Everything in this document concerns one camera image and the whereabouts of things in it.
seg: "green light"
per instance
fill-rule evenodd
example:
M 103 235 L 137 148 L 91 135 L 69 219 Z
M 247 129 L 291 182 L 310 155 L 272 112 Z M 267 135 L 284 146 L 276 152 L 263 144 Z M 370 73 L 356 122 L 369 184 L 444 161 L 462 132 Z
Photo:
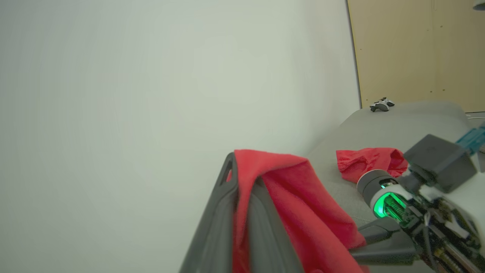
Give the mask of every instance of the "green light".
M 394 194 L 392 192 L 386 192 L 384 195 L 379 197 L 379 199 L 377 200 L 377 202 L 374 205 L 374 214 L 378 218 L 384 218 L 384 217 L 388 216 L 388 214 L 387 214 L 387 212 L 385 211 L 385 208 L 384 208 L 384 199 L 386 197 L 388 197 L 389 195 L 392 196 L 394 198 L 394 200 L 396 200 L 397 203 L 399 203 L 403 208 L 406 208 L 406 205 L 404 204 L 404 202 L 399 197 L 397 197 L 396 194 Z

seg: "gray fabric surface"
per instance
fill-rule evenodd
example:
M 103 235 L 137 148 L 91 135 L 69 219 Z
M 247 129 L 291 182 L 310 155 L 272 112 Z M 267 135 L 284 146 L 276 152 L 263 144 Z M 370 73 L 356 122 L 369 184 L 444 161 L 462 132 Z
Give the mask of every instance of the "gray fabric surface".
M 427 134 L 457 141 L 469 130 L 466 114 L 451 102 L 396 104 L 388 112 L 358 110 L 308 156 L 318 178 L 358 226 L 375 219 L 354 183 L 342 179 L 336 150 L 391 147 L 403 152 Z

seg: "wire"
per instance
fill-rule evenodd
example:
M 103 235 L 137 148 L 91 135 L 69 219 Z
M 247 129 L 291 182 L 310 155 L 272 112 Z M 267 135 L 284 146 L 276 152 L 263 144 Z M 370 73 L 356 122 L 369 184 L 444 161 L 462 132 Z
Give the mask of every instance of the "wire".
M 429 241 L 429 220 L 431 218 L 431 215 L 429 212 L 427 212 L 424 215 L 424 229 L 423 229 L 423 235 L 424 235 L 424 243 L 426 244 L 426 251 L 428 252 L 428 257 L 431 262 L 431 266 L 433 267 L 433 270 L 436 273 L 439 273 L 438 271 L 438 265 L 436 264 L 435 258 L 433 257 L 433 253 L 431 252 L 431 243 Z

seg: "game controller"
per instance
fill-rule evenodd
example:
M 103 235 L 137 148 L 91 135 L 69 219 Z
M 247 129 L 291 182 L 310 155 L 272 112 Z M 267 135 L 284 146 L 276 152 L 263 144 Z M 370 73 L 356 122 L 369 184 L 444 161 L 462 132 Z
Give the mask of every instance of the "game controller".
M 394 106 L 395 104 L 388 100 L 386 97 L 383 97 L 382 99 L 374 102 L 373 104 L 370 105 L 371 111 L 375 112 L 377 109 L 387 112 L 389 111 L 389 107 Z

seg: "crumpled red cloth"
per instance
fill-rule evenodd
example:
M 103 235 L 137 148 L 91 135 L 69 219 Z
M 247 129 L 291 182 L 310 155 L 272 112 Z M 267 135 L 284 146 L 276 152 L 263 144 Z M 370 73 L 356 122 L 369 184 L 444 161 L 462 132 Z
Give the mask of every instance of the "crumpled red cloth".
M 365 148 L 359 151 L 337 151 L 337 165 L 342 178 L 357 183 L 368 171 L 385 170 L 398 177 L 407 169 L 403 152 L 395 148 Z
M 325 190 L 306 158 L 235 150 L 239 202 L 234 217 L 233 272 L 248 273 L 246 215 L 261 176 L 306 273 L 359 273 L 348 249 L 365 245 L 357 226 Z

